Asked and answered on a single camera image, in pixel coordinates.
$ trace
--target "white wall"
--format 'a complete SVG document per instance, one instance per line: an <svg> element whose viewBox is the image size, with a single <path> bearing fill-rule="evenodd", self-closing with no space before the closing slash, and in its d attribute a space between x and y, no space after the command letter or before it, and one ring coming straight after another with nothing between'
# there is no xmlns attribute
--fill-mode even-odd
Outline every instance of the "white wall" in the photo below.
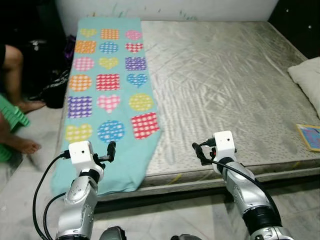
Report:
<svg viewBox="0 0 320 240"><path fill-rule="evenodd" d="M65 33L86 16L167 21L266 21L278 0L56 0Z"/></svg>

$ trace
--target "red square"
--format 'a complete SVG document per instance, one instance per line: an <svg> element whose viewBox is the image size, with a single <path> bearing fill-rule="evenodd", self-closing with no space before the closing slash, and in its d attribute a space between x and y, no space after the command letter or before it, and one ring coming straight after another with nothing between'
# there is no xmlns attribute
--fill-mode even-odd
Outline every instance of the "red square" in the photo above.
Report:
<svg viewBox="0 0 320 240"><path fill-rule="evenodd" d="M112 91L119 89L119 74L99 74L96 76L97 91Z"/></svg>
<svg viewBox="0 0 320 240"><path fill-rule="evenodd" d="M155 112L134 116L131 118L131 123L136 139L145 139L159 130Z"/></svg>

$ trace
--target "person's leg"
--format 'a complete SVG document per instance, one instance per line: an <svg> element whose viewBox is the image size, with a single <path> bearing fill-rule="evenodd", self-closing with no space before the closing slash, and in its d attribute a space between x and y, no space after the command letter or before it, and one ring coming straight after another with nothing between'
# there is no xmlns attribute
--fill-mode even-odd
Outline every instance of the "person's leg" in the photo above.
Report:
<svg viewBox="0 0 320 240"><path fill-rule="evenodd" d="M21 96L22 70L24 56L19 49L5 45L5 56L2 65L4 70L4 88L8 100L18 106L22 112L28 113L42 108L45 103L41 101L24 101Z"/></svg>
<svg viewBox="0 0 320 240"><path fill-rule="evenodd" d="M10 133L10 125L0 112L0 144L8 145L9 147L23 153L33 154L39 150L40 145L32 140L24 139Z"/></svg>

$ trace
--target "white pillow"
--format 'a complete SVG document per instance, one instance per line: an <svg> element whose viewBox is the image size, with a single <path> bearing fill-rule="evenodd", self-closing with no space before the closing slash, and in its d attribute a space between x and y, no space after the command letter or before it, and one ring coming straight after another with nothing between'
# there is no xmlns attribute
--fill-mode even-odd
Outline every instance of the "white pillow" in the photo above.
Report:
<svg viewBox="0 0 320 240"><path fill-rule="evenodd" d="M320 57L288 68L292 80L299 84L320 118Z"/></svg>

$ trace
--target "bed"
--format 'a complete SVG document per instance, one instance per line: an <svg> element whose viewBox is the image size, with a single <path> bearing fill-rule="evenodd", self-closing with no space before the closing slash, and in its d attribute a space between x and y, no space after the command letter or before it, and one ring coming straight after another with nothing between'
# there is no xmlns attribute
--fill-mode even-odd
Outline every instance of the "bed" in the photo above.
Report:
<svg viewBox="0 0 320 240"><path fill-rule="evenodd" d="M141 25L163 132L140 188L100 201L223 186L191 144L225 130L233 133L237 160L262 182L320 173L320 154L307 150L295 127L320 119L287 73L306 58L271 24Z"/></svg>

